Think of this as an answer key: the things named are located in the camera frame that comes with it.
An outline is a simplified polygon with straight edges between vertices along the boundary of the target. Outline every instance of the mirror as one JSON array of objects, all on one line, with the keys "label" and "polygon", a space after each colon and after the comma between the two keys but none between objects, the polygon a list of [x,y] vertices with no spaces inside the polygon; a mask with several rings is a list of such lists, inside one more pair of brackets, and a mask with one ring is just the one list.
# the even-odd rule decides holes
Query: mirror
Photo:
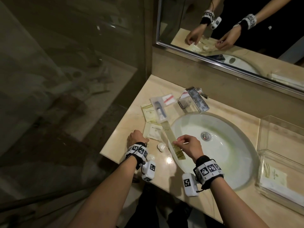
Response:
[{"label": "mirror", "polygon": [[304,92],[301,0],[160,1],[160,42]]}]

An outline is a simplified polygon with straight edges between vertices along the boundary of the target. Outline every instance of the faucet handle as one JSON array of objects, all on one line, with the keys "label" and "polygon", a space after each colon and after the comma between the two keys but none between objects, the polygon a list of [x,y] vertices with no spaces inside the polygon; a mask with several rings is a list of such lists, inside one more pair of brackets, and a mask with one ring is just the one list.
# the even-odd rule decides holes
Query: faucet handle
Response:
[{"label": "faucet handle", "polygon": [[204,98],[206,98],[206,99],[209,98],[209,96],[202,91],[202,88],[196,88],[196,91]]}]

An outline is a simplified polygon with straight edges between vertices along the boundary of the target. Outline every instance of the person's right hand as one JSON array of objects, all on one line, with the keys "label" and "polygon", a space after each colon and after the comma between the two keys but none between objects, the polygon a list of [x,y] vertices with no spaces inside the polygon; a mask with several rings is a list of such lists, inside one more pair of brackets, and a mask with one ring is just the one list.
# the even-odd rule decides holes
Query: person's right hand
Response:
[{"label": "person's right hand", "polygon": [[174,141],[173,144],[181,148],[190,158],[192,158],[194,163],[196,163],[196,160],[199,157],[204,155],[201,142],[196,137],[186,134],[177,138],[177,141]]},{"label": "person's right hand", "polygon": [[188,45],[191,45],[192,43],[194,43],[195,45],[197,45],[197,43],[199,42],[199,40],[201,39],[205,29],[207,27],[207,24],[201,24],[198,27],[196,27],[194,30],[192,30],[186,37],[185,42]]}]

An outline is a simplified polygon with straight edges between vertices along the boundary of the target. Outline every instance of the chrome faucet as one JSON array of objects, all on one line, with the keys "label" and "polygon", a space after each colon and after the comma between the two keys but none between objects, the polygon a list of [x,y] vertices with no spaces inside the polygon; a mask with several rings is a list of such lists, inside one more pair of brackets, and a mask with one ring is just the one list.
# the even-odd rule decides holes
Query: chrome faucet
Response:
[{"label": "chrome faucet", "polygon": [[[190,87],[190,88],[187,88],[186,91],[188,92],[190,98],[195,103],[196,108],[199,112],[205,112],[210,109],[209,106],[207,105],[207,103],[202,98],[202,96],[203,96],[204,98],[208,99],[208,96],[205,93],[203,93],[201,88]],[[178,103],[182,109],[190,106],[190,103],[191,103],[190,98],[184,97],[184,98],[179,99]]]}]

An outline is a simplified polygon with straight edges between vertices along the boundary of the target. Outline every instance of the mirror frame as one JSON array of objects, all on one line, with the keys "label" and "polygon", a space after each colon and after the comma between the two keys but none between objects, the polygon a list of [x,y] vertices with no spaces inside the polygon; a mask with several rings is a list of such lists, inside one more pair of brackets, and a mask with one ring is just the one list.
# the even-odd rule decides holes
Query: mirror frame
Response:
[{"label": "mirror frame", "polygon": [[193,53],[191,51],[182,49],[180,47],[166,44],[164,42],[161,42],[159,40],[159,30],[160,30],[160,24],[161,24],[161,9],[162,9],[162,3],[163,0],[154,0],[154,8],[153,8],[153,35],[152,35],[152,43],[153,46],[159,49],[163,49],[166,51],[169,51],[171,53],[177,54],[182,57],[186,57],[188,59],[191,59],[193,61],[197,61],[203,65],[215,68],[217,70],[232,74],[234,76],[237,76],[239,78],[254,82],[256,84],[265,86],[267,88],[279,91],[281,93],[293,96],[295,98],[304,100],[304,92],[301,90],[298,90],[296,88],[293,88],[291,86],[287,86],[284,84],[281,84],[279,82],[270,80],[264,76],[256,75],[253,73],[250,73],[246,70],[241,70],[233,66],[229,66],[225,63],[212,60],[210,58],[204,57],[200,54]]}]

